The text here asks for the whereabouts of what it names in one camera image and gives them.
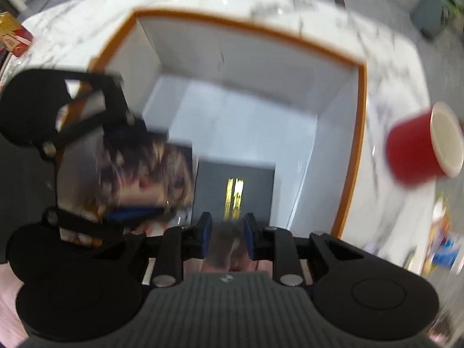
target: red cup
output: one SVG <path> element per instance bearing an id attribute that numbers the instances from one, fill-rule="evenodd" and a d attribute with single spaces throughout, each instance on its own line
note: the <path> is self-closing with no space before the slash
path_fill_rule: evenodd
<path id="1" fill-rule="evenodd" d="M 435 103 L 430 111 L 393 127 L 386 152 L 394 176 L 407 186 L 456 177 L 464 161 L 458 118 L 445 103 Z"/>

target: plant pot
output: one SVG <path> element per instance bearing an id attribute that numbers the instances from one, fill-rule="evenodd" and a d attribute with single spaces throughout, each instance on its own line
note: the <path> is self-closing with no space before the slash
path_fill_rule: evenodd
<path id="1" fill-rule="evenodd" d="M 411 20 L 425 38 L 432 40 L 460 14 L 460 6 L 459 0 L 421 0 Z"/>

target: person's skin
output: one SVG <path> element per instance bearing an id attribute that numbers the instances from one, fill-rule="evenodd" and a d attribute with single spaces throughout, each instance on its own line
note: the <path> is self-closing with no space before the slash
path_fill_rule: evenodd
<path id="1" fill-rule="evenodd" d="M 15 308 L 16 296 L 22 284 L 10 264 L 0 264 L 0 343 L 5 348 L 17 347 L 27 338 Z"/>

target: marble table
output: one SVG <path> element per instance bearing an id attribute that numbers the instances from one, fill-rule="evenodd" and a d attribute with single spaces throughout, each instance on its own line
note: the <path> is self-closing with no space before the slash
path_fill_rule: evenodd
<path id="1" fill-rule="evenodd" d="M 365 59 L 367 121 L 342 239 L 401 266 L 414 252 L 411 270 L 419 273 L 435 182 L 414 190 L 396 184 L 384 158 L 384 141 L 395 122 L 426 109 L 430 98 L 416 48 L 387 27 L 321 0 L 71 0 L 23 23 L 34 34 L 34 44 L 22 58 L 11 59 L 1 81 L 27 67 L 86 69 L 132 9 L 154 6 L 265 22 Z"/>

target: colorful packaging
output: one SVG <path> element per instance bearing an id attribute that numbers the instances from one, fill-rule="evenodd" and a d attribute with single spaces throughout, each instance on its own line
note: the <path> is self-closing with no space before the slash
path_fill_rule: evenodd
<path id="1" fill-rule="evenodd" d="M 16 57 L 31 46 L 34 37 L 7 11 L 0 14 L 0 42 Z"/>

